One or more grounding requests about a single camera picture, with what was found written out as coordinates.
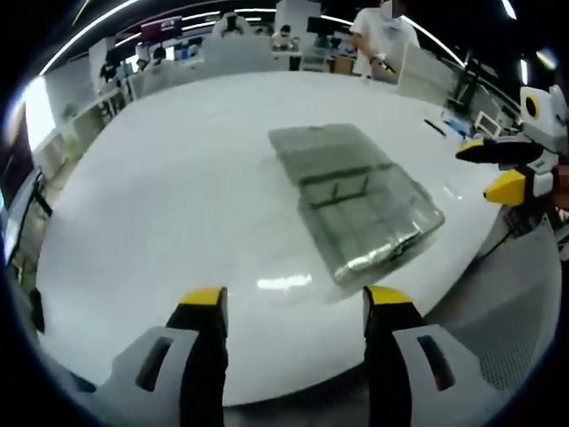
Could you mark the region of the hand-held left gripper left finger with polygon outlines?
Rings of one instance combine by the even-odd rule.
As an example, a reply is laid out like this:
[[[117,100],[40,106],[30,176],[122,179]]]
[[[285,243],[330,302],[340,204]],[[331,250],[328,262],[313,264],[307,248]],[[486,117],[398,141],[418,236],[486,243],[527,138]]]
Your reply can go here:
[[[222,426],[227,339],[227,288],[198,288],[115,358],[95,395],[120,426]]]

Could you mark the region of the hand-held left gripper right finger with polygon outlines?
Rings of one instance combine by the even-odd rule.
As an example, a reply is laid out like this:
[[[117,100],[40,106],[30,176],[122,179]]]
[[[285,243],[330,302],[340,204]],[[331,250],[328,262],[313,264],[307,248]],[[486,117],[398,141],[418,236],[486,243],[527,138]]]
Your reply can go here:
[[[499,392],[479,358],[389,287],[363,290],[371,426],[485,426]]]

